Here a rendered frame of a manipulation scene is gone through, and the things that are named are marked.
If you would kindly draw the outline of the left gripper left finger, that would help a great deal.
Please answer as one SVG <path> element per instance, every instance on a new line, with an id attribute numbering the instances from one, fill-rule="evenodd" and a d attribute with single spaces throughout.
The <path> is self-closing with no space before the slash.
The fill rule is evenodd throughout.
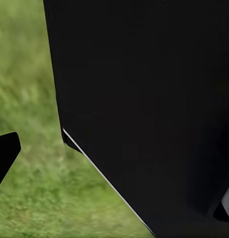
<path id="1" fill-rule="evenodd" d="M 17 132 L 0 136 L 0 184 L 20 151 Z"/>

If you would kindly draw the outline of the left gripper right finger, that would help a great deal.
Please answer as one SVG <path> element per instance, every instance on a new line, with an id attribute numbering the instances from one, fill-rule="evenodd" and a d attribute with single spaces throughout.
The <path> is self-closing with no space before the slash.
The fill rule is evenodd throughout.
<path id="1" fill-rule="evenodd" d="M 219 143 L 218 143 L 218 150 L 229 165 L 229 133 L 228 132 L 221 133 Z"/>

